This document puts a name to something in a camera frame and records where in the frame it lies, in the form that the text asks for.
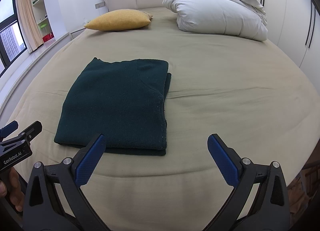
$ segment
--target human hand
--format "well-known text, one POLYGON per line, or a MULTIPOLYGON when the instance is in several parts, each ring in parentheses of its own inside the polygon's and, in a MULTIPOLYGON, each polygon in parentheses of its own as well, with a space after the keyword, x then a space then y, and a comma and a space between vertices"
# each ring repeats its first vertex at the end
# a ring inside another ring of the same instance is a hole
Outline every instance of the human hand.
MULTIPOLYGON (((21 184, 19 182, 19 175, 17 171, 12 167, 9 172, 9 181, 12 186, 10 192, 10 201, 16 206, 16 210, 22 212, 24 203, 24 194, 21 191, 21 184)), ((7 195, 7 188, 5 184, 0 181, 0 198, 7 195)))

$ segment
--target metal screw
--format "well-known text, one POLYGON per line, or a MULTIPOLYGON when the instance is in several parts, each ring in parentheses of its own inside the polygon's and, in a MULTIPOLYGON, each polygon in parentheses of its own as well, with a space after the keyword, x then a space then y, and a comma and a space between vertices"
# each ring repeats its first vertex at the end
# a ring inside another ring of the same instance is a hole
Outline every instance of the metal screw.
POLYGON ((273 162, 272 165, 276 168, 279 168, 280 167, 280 164, 278 162, 273 162))
POLYGON ((71 158, 65 158, 64 160, 63 160, 63 163, 64 164, 70 164, 72 162, 72 159, 71 158))
POLYGON ((40 166, 41 166, 41 162, 35 163, 35 168, 40 168, 40 166))
POLYGON ((244 159, 242 160, 242 162, 243 162, 244 164, 246 164, 246 165, 249 165, 249 164, 251 163, 250 159, 248 159, 248 158, 244 158, 244 159))

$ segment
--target bed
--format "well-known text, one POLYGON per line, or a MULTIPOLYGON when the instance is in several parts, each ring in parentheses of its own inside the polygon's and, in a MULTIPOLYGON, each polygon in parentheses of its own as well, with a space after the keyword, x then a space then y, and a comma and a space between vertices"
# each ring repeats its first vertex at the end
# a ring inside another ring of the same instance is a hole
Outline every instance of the bed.
POLYGON ((16 166, 26 180, 35 162, 55 164, 78 151, 53 139, 65 97, 94 57, 162 59, 172 74, 167 155, 105 153, 82 187, 112 230, 202 230, 232 190, 207 150, 213 133, 254 163, 278 161, 287 184, 293 180, 320 137, 320 97, 287 55, 269 40, 180 31, 162 0, 105 1, 110 11, 143 9, 153 20, 133 31, 86 29, 35 77, 10 118, 19 130, 43 125, 33 155, 16 166))

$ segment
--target building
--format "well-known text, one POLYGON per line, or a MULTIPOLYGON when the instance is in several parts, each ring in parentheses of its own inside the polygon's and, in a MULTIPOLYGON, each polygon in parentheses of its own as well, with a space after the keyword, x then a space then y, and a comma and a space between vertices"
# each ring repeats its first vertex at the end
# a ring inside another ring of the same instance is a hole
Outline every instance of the building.
POLYGON ((21 46, 19 46, 17 38, 14 34, 14 30, 12 26, 9 26, 7 29, 1 32, 1 39, 4 45, 4 48, 7 52, 7 55, 12 61, 20 52, 21 46))
POLYGON ((24 45, 24 43, 22 43, 22 44, 20 45, 20 51, 22 52, 25 48, 26 48, 26 46, 24 45))

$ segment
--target wall socket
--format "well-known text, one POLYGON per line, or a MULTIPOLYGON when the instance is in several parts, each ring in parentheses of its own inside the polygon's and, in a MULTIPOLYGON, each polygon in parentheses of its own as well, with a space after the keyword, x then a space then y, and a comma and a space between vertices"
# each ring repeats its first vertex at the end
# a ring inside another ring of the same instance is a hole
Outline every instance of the wall socket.
POLYGON ((96 9, 99 9, 99 8, 105 7, 105 5, 106 5, 105 2, 103 1, 98 4, 95 4, 95 7, 96 7, 96 9))

